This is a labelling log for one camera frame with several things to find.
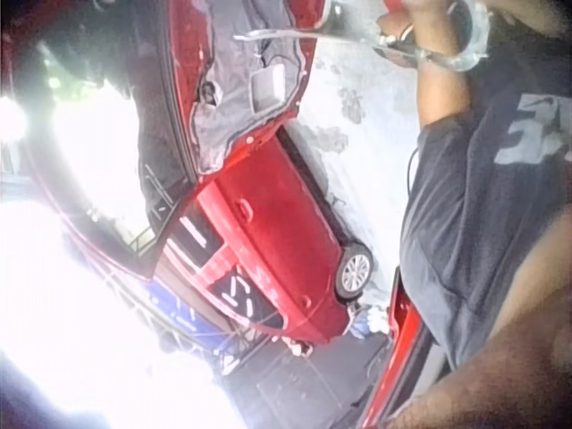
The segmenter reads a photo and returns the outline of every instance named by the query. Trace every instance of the tire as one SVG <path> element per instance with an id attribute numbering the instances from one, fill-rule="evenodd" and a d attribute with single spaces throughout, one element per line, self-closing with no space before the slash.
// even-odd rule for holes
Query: tire
<path id="1" fill-rule="evenodd" d="M 351 274 L 355 271 L 356 264 L 359 269 L 357 278 Z M 369 283 L 373 270 L 374 258 L 366 246 L 353 243 L 345 247 L 334 285 L 338 299 L 344 303 L 358 299 Z"/>

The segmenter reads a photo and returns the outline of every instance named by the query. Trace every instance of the man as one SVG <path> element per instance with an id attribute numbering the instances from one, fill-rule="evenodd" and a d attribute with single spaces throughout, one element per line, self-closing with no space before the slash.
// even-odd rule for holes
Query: man
<path id="1" fill-rule="evenodd" d="M 493 40 L 491 58 L 471 80 L 417 65 L 423 130 L 401 271 L 426 325 L 460 369 L 391 427 L 560 427 L 533 415 L 558 415 L 570 392 L 562 381 L 570 377 L 572 209 L 561 214 L 572 202 L 570 48 L 519 22 L 551 37 L 566 37 L 568 27 L 555 21 L 549 2 L 488 4 L 517 25 L 495 30 L 503 39 Z M 418 45 L 458 52 L 449 7 L 446 0 L 408 1 Z"/>

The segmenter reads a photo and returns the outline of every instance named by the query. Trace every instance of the concrete floor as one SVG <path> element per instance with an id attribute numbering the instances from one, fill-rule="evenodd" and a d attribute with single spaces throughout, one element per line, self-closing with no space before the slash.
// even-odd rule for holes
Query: concrete floor
<path id="1" fill-rule="evenodd" d="M 359 8 L 370 21 L 384 13 L 380 0 Z M 287 130 L 342 224 L 373 250 L 371 286 L 387 304 L 419 133 L 416 72 L 366 46 L 319 41 L 299 117 Z"/>

